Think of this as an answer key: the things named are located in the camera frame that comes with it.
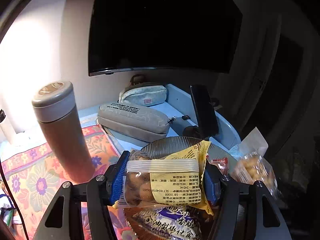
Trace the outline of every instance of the smartphone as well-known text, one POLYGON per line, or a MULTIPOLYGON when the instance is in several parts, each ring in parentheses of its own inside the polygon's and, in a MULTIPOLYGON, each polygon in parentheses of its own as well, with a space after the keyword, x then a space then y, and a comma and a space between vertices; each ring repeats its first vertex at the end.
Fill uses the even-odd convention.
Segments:
POLYGON ((219 133, 219 127, 207 87, 204 85, 191 85, 190 89, 202 139, 215 136, 219 133))

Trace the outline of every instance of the metal bolt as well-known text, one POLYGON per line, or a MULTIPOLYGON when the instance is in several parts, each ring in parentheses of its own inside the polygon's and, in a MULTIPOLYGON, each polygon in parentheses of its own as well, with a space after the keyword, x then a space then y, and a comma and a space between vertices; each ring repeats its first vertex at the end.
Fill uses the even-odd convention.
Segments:
POLYGON ((229 181, 230 180, 230 176, 229 175, 222 175, 222 180, 224 181, 229 181))
POLYGON ((257 180, 256 185, 257 185, 258 187, 263 187, 263 182, 260 181, 260 180, 257 180))
POLYGON ((103 181, 104 180, 104 175, 100 174, 96 177, 96 181, 103 181))
POLYGON ((66 181, 65 183, 62 184, 63 188, 68 188, 70 187, 71 183, 69 181, 66 181))

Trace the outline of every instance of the red candy wrapper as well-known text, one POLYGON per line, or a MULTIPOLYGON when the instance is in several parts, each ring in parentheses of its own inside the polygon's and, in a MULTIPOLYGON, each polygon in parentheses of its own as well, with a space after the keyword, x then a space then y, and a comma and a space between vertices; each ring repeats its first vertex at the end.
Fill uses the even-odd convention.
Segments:
POLYGON ((228 158, 224 157, 223 159, 216 159, 216 160, 209 160, 210 164, 216 165, 219 169, 219 171, 222 174, 227 175, 228 174, 228 158))

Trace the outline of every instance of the black tv screen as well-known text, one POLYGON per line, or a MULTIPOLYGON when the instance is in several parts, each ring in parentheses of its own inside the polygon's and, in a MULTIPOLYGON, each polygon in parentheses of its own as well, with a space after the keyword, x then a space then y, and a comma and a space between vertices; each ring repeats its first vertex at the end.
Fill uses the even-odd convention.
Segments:
POLYGON ((89 75, 160 68, 228 73, 241 20, 233 0, 95 0, 89 75))

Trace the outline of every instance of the blue gripper pad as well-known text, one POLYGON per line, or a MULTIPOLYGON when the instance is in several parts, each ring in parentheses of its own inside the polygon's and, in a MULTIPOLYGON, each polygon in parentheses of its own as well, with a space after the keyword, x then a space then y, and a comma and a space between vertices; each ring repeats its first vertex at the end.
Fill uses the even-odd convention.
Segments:
POLYGON ((114 178, 112 179, 111 195, 109 197, 112 205, 119 200, 121 195, 123 175, 129 159, 129 153, 129 151, 124 151, 113 169, 114 174, 112 175, 114 178))
POLYGON ((211 164, 207 163, 204 170, 204 192, 207 200, 215 205, 220 199, 221 188, 219 177, 211 171, 211 168, 211 164))

